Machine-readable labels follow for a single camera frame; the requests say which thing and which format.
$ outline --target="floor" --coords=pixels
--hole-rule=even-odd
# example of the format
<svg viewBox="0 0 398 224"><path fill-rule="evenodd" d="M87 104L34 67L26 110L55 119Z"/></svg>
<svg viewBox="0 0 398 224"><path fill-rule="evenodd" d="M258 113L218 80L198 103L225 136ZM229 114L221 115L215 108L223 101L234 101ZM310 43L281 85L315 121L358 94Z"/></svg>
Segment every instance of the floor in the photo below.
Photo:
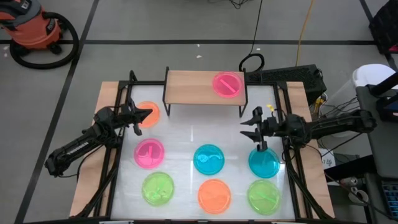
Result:
<svg viewBox="0 0 398 224"><path fill-rule="evenodd" d="M101 82L127 79L133 69L140 80L161 80L166 66L176 70L237 70L251 48L260 0L235 9L225 0L41 0L47 11L69 18L85 43L80 59L48 71L18 66L9 55L9 37L0 30L0 102L2 156L0 217L16 219L39 153L66 144L91 124ZM323 70L333 94L361 65L396 68L370 41L365 0L316 0L303 37L300 64ZM374 15L387 0L367 0ZM292 67L310 0L264 0L254 51L264 55L264 69ZM112 44L110 40L125 40ZM70 45L63 45L70 50ZM46 52L33 62L55 60ZM245 66L252 70L257 61ZM357 154L346 148L342 153ZM76 170L76 164L68 170ZM67 218L76 182L54 179L46 170L35 175L19 221Z"/></svg>

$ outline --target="yellow cable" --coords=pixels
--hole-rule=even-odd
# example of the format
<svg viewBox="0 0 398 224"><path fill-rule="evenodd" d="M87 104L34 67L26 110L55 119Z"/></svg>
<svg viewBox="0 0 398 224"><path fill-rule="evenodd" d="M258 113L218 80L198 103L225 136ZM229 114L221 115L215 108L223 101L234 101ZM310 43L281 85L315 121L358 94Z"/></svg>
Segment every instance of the yellow cable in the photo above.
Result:
<svg viewBox="0 0 398 224"><path fill-rule="evenodd" d="M305 30L305 27L307 26L308 18L310 18L311 9L312 9L312 5L314 2L315 2L315 0L311 0L311 4L310 4L310 7L308 8L307 16L305 17L305 20L304 20L303 29L301 30L300 38L298 40L296 66L299 64L299 59L300 59L301 39L303 38L304 30Z"/></svg>

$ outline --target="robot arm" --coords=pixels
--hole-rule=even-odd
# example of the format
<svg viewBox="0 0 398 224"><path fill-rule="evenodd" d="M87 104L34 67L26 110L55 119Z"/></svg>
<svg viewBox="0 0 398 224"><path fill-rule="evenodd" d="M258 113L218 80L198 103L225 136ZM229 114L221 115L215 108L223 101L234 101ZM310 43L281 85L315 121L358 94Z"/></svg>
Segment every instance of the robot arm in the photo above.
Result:
<svg viewBox="0 0 398 224"><path fill-rule="evenodd" d="M94 116L95 123L88 129L83 130L82 136L54 150L44 164L50 175L54 177L63 175L63 172L68 169L73 161L96 147L101 145L116 147L120 145L121 142L115 129L133 124L135 134L140 136L142 133L137 124L141 123L152 110L136 108L131 99L126 105L121 105L118 109L120 112L117 115L111 107L100 109Z"/></svg>
<svg viewBox="0 0 398 224"><path fill-rule="evenodd" d="M245 125L257 125L254 132L241 131L242 134L259 142L258 151L267 149L264 136L289 137L294 146L304 146L311 139L319 139L324 136L344 131L369 133L376 127L376 120L366 110L355 110L350 113L342 113L334 118L323 118L313 122L306 122L303 117L296 114L288 114L278 123L275 117L261 121L262 108L258 106L252 112L253 118L243 122Z"/></svg>

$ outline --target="pink petri dish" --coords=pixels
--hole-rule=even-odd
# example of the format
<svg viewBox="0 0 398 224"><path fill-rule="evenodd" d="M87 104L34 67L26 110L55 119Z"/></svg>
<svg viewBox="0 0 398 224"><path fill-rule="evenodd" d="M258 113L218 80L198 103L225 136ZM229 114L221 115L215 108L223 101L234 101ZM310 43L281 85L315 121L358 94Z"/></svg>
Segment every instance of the pink petri dish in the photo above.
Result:
<svg viewBox="0 0 398 224"><path fill-rule="evenodd" d="M221 97L233 98L242 91L242 80L234 72L220 72L213 78L213 89Z"/></svg>
<svg viewBox="0 0 398 224"><path fill-rule="evenodd" d="M156 139L141 141L134 150L134 160L143 169L153 169L163 161L164 147Z"/></svg>

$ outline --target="orange vacuum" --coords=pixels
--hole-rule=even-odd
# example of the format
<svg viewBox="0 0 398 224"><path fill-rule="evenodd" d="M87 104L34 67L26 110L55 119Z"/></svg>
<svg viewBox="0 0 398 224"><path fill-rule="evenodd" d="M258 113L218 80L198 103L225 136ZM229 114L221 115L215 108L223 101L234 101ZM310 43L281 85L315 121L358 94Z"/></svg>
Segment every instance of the orange vacuum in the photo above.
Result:
<svg viewBox="0 0 398 224"><path fill-rule="evenodd" d="M11 57L20 65L34 69L51 69L69 63L77 55L79 38L72 24L60 14L45 12L37 0L0 0L0 26L12 37ZM48 49L60 54L58 41L69 30L73 48L63 59L52 63L30 63L23 56L32 50Z"/></svg>

